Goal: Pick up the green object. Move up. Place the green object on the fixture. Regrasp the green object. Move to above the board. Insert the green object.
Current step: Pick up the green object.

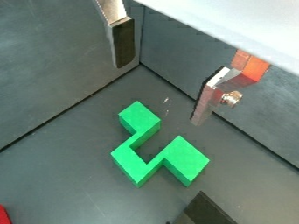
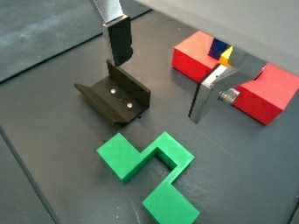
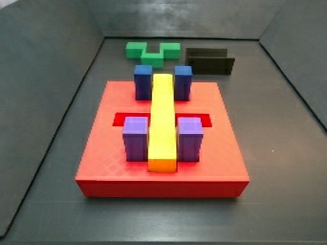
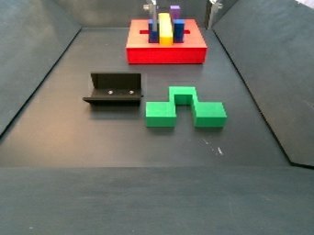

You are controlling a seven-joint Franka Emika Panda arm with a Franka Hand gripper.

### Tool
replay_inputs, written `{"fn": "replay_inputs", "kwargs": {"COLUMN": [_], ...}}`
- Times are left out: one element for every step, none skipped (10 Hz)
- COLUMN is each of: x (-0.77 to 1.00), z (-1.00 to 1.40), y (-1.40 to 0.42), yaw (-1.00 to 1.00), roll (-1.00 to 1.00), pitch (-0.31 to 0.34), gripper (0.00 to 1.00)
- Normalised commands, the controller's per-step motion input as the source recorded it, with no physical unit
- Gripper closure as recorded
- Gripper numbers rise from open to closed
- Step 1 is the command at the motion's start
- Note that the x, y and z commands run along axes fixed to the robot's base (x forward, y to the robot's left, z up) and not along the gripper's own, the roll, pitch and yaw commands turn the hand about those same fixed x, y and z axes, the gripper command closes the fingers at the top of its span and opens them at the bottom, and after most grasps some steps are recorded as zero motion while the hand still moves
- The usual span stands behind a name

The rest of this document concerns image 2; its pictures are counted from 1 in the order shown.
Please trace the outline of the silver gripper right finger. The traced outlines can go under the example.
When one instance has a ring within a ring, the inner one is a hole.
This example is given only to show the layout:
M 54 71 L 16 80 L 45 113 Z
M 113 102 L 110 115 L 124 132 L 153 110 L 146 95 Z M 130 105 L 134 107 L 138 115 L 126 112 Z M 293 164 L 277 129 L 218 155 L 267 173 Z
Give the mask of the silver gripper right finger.
M 217 101 L 232 104 L 238 97 L 234 89 L 252 81 L 260 74 L 265 62 L 233 47 L 228 57 L 228 66 L 217 64 L 197 84 L 188 117 L 197 123 Z

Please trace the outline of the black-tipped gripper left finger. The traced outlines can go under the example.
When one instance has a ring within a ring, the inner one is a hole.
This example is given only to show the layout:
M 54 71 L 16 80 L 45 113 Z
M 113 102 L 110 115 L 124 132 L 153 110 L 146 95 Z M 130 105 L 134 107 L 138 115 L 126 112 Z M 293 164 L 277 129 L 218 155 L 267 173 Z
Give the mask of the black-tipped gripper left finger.
M 102 32 L 110 52 L 110 60 L 116 67 L 132 57 L 130 18 L 122 12 L 118 0 L 89 0 L 102 19 Z

